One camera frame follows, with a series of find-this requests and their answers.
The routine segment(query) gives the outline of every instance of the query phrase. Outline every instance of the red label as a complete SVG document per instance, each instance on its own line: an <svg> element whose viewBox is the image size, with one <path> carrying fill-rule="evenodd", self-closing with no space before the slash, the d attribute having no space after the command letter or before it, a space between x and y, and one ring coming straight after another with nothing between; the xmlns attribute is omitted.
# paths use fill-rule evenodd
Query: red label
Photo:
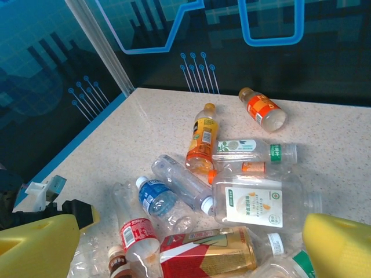
<svg viewBox="0 0 371 278"><path fill-rule="evenodd" d="M260 125L264 117L272 110L280 109L273 101L263 94L254 96L248 103L248 113Z"/></svg>
<svg viewBox="0 0 371 278"><path fill-rule="evenodd" d="M120 230L120 237L125 252L135 242L157 238L151 221L146 218L138 218L126 223Z"/></svg>

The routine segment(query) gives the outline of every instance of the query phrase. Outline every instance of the orange label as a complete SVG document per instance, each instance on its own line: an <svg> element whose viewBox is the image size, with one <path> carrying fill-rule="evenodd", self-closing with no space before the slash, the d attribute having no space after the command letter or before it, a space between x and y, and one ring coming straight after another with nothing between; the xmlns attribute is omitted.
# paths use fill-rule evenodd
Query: orange label
<svg viewBox="0 0 371 278"><path fill-rule="evenodd" d="M195 122L187 159L198 157L205 158L211 162L217 131L218 124L214 120L202 118Z"/></svg>
<svg viewBox="0 0 371 278"><path fill-rule="evenodd" d="M265 162L244 162L242 171L265 173Z"/></svg>
<svg viewBox="0 0 371 278"><path fill-rule="evenodd" d="M264 117L272 110L280 109L273 101L263 94L254 96L248 103L248 113L261 125Z"/></svg>

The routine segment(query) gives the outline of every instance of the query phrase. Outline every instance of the brown bottle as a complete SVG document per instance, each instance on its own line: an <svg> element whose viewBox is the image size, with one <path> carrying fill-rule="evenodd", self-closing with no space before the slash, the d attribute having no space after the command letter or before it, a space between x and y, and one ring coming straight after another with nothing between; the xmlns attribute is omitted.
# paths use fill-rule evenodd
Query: brown bottle
<svg viewBox="0 0 371 278"><path fill-rule="evenodd" d="M126 261L121 245L111 247L108 251L108 256L110 258L110 263L108 264L110 278L136 278L130 269L130 263Z"/></svg>

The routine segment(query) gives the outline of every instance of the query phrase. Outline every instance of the blue edge trim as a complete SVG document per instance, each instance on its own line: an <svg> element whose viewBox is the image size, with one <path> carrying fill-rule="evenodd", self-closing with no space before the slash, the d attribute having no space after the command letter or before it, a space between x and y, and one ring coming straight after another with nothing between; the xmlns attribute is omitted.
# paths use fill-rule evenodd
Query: blue edge trim
<svg viewBox="0 0 371 278"><path fill-rule="evenodd" d="M31 181L42 182L75 148L82 143L113 111L119 107L126 97L121 93L113 102L111 102L91 123L89 123L67 146L64 147ZM18 206L28 195L26 189L22 188L16 200Z"/></svg>

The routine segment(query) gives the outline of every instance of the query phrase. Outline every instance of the speckled white surface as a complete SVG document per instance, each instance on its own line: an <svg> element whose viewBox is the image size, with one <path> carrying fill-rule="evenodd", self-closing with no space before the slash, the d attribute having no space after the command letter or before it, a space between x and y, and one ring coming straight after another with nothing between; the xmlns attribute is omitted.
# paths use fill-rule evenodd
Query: speckled white surface
<svg viewBox="0 0 371 278"><path fill-rule="evenodd" d="M95 206L101 222L93 229L103 248L120 242L110 188L115 182L153 177L151 164L166 153L184 161L195 115L216 104L219 138L257 137L298 143L294 171L304 186L322 192L323 211L371 224L371 109L275 101L289 115L280 131L266 133L238 97L137 89L46 179L67 179L57 201L79 199ZM25 209L25 200L18 209ZM218 225L206 216L197 229Z"/></svg>

